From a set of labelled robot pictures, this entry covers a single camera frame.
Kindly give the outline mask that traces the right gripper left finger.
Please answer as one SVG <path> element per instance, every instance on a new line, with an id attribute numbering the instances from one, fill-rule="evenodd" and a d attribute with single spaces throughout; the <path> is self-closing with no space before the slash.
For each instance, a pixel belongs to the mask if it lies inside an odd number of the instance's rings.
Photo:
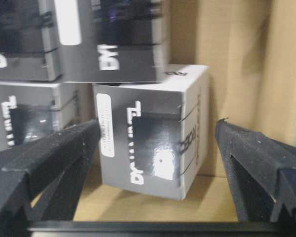
<path id="1" fill-rule="evenodd" d="M 72 220 L 100 137 L 94 119 L 1 151 L 0 237 L 29 221 Z"/>

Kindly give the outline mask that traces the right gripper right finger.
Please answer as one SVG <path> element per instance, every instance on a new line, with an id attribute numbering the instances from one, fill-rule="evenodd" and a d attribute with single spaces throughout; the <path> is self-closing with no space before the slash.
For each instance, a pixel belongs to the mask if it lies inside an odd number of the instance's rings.
<path id="1" fill-rule="evenodd" d="M 238 221 L 274 223 L 296 236 L 296 147 L 224 119 L 216 143 Z"/>

